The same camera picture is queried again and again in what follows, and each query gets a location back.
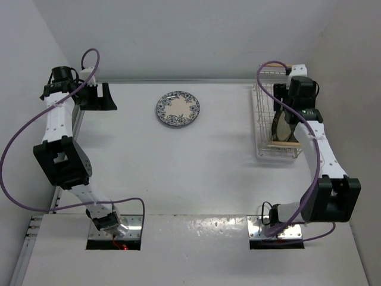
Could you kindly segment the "dark rim patterned plate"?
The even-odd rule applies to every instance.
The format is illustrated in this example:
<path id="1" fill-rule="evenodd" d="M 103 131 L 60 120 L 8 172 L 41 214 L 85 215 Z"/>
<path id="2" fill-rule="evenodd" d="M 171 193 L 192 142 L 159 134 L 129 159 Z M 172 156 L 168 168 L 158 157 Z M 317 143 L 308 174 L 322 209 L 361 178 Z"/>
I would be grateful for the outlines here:
<path id="1" fill-rule="evenodd" d="M 290 142 L 293 136 L 291 127 L 285 120 L 285 112 L 277 111 L 271 124 L 271 136 L 273 141 Z"/>

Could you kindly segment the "blue floral plate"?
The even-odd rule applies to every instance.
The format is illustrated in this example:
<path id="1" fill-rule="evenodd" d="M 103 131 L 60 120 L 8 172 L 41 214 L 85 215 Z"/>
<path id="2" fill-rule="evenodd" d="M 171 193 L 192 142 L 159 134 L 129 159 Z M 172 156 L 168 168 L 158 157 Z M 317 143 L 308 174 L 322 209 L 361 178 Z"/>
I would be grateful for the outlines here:
<path id="1" fill-rule="evenodd" d="M 182 127 L 191 124 L 199 116 L 201 106 L 194 95 L 185 91 L 172 91 L 158 100 L 155 111 L 164 124 Z"/>

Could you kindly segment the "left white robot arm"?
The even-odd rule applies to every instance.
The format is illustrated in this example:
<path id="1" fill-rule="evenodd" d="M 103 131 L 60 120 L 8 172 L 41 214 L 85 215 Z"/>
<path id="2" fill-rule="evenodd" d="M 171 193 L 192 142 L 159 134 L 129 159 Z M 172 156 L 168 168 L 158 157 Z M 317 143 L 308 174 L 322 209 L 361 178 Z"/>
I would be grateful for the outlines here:
<path id="1" fill-rule="evenodd" d="M 48 181 L 53 186 L 72 193 L 86 203 L 86 214 L 98 231 L 114 237 L 127 233 L 116 206 L 90 182 L 93 174 L 89 157 L 73 135 L 73 111 L 114 111 L 108 84 L 96 84 L 95 67 L 76 73 L 60 66 L 52 69 L 53 81 L 43 88 L 41 100 L 49 111 L 42 142 L 34 146 L 33 154 Z"/>

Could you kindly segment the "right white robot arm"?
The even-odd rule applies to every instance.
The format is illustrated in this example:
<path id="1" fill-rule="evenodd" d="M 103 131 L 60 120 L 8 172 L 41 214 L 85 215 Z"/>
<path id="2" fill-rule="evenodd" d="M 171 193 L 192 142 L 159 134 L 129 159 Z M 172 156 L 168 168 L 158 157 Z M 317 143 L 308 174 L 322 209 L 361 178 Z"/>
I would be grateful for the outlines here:
<path id="1" fill-rule="evenodd" d="M 344 171 L 326 137 L 323 118 L 315 108 L 317 86 L 307 76 L 292 76 L 286 85 L 287 95 L 273 97 L 301 144 L 313 180 L 298 202 L 272 207 L 270 227 L 264 232 L 267 237 L 291 224 L 348 222 L 361 191 L 360 181 Z"/>

